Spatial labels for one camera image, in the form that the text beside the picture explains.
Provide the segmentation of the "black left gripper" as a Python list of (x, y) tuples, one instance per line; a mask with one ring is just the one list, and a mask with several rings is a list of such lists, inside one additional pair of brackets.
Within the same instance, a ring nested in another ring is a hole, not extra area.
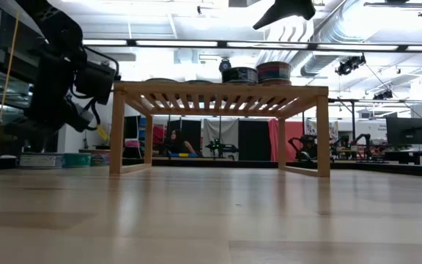
[[(69, 125), (77, 132), (92, 131), (95, 128), (90, 123), (95, 115), (90, 109), (92, 102), (85, 106), (76, 103), (71, 97), (63, 97), (58, 101), (45, 103), (37, 110), (40, 122), (54, 130)], [(59, 132), (41, 136), (41, 129), (30, 122), (11, 122), (5, 126), (5, 133), (17, 136), (19, 139), (31, 139), (31, 149), (35, 153), (57, 153)]]

